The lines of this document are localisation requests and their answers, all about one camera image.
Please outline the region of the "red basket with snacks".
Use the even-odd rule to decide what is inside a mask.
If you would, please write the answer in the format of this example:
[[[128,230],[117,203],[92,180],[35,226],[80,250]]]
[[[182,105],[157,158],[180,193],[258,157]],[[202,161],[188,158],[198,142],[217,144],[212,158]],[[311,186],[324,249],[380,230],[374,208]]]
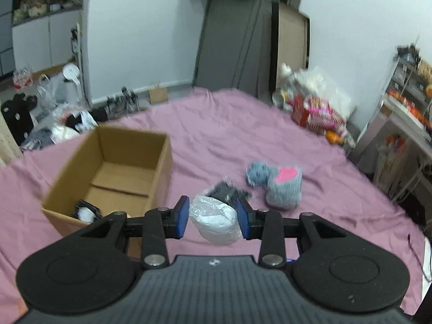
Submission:
[[[327,100],[312,95],[294,96],[291,119],[299,126],[318,135],[330,131],[344,137],[349,133],[346,120],[342,115],[333,109]]]

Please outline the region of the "brown cardboard box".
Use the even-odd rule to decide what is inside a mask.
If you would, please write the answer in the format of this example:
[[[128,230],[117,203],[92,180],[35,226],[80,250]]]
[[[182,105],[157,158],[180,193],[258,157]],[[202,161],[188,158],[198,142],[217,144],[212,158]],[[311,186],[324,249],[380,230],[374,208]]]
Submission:
[[[63,167],[42,202],[42,212],[61,235],[87,225],[73,216],[80,200],[103,216],[123,211],[141,217],[165,205],[172,165],[169,135],[98,127]]]

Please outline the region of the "pair of sneakers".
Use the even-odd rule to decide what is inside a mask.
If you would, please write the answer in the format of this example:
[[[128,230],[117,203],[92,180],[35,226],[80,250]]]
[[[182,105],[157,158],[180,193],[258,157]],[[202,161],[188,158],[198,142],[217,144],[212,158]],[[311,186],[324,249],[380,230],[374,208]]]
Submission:
[[[108,97],[106,100],[106,113],[111,118],[118,118],[141,111],[136,93],[125,86],[121,88],[121,91],[119,95]]]

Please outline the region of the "white humidifier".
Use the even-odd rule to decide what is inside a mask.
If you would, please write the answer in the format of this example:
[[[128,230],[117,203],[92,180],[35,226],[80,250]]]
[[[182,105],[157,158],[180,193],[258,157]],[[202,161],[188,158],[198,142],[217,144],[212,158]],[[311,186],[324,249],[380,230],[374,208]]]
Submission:
[[[72,81],[75,84],[75,90],[77,92],[77,101],[81,102],[83,99],[82,86],[80,82],[80,69],[73,63],[68,63],[63,66],[62,74],[68,81]]]

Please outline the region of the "white desk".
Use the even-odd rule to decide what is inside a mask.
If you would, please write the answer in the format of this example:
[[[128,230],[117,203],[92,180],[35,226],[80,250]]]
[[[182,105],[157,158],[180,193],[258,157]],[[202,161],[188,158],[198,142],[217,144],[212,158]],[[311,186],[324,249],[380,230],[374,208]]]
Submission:
[[[358,167],[365,167],[367,153],[377,151],[373,184],[394,203],[412,192],[431,167],[431,137],[420,122],[388,95],[382,97],[375,116],[360,132],[348,154]]]

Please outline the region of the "pink bed sheet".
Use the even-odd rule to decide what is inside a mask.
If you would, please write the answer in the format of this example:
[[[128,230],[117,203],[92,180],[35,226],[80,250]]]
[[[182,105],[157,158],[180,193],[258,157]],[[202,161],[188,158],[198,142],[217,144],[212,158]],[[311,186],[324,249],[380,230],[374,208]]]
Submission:
[[[318,214],[397,255],[410,272],[403,310],[412,315],[421,304],[423,232],[347,160],[342,148],[299,127],[287,113],[238,90],[195,89],[181,100],[124,117],[119,125],[170,135],[169,206],[222,178],[246,188],[245,171],[253,161],[299,166],[303,183],[298,212]],[[41,151],[27,151],[1,168],[2,323],[13,323],[21,315],[15,284],[18,266],[59,239],[41,202],[81,142],[82,137],[76,137]]]

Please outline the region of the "small brown paper bag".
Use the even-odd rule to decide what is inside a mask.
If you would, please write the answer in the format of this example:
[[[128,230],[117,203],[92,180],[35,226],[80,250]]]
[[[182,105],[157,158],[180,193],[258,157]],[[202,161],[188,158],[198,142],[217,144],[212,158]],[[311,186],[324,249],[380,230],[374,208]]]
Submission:
[[[153,83],[149,89],[149,103],[160,104],[168,102],[168,88],[160,83]]]

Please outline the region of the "grey door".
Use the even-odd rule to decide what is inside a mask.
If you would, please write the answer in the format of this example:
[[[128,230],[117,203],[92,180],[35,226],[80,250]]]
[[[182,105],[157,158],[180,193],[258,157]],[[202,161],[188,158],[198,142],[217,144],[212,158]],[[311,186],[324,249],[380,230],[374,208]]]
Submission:
[[[301,0],[207,0],[194,86],[210,91],[236,88],[265,97],[273,2],[298,9]]]

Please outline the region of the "clothes pile on floor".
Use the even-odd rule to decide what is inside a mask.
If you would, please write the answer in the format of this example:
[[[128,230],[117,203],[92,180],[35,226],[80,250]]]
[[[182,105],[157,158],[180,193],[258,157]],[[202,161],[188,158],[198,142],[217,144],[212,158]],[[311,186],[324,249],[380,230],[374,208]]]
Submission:
[[[91,132],[106,121],[108,114],[104,107],[93,110],[68,104],[42,107],[41,98],[17,94],[1,103],[1,142],[22,151],[39,151]]]

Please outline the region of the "black white item in box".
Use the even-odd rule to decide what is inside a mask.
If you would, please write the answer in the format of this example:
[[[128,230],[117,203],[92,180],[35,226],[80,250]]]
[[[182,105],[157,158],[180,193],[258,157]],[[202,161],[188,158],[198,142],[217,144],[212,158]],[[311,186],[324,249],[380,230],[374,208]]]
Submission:
[[[75,213],[72,216],[86,223],[93,223],[103,218],[100,209],[85,200],[79,200],[75,204]]]

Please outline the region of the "grey plush slipper pink heart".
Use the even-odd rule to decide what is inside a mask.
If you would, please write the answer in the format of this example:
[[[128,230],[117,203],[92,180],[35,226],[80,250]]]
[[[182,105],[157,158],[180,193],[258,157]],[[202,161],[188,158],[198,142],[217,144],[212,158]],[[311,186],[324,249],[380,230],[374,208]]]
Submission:
[[[302,170],[297,166],[270,167],[266,202],[275,208],[296,208],[302,199]]]

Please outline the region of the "white plastic bag pile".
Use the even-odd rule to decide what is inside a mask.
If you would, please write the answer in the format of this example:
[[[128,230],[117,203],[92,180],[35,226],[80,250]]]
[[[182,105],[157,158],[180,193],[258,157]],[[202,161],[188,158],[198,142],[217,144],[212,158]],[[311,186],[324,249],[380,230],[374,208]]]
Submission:
[[[293,71],[282,63],[277,74],[277,89],[292,95],[317,96],[329,102],[345,121],[355,112],[356,102],[326,73],[316,66],[312,70]]]

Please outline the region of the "white kitchen cabinet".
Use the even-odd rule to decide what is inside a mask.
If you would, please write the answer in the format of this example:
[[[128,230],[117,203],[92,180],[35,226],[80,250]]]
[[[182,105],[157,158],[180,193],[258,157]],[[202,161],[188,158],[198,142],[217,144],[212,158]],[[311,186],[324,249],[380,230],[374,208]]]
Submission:
[[[72,58],[83,0],[1,0],[1,75],[39,72]]]

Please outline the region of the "framed brown board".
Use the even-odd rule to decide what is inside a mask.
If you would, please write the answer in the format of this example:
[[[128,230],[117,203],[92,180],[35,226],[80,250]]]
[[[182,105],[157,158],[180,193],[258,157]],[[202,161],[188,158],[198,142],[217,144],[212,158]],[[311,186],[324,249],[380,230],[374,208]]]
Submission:
[[[307,69],[310,55],[310,19],[283,2],[271,9],[269,90],[274,92],[285,64],[292,71]]]

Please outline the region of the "black fuzzy packaged item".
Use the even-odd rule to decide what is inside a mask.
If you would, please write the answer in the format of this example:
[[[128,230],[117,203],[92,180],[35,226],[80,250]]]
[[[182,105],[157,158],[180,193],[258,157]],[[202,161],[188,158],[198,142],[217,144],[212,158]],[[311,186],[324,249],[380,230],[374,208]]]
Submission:
[[[214,198],[238,211],[252,211],[249,203],[252,197],[248,190],[238,188],[229,178],[223,178],[204,192],[207,197]]]

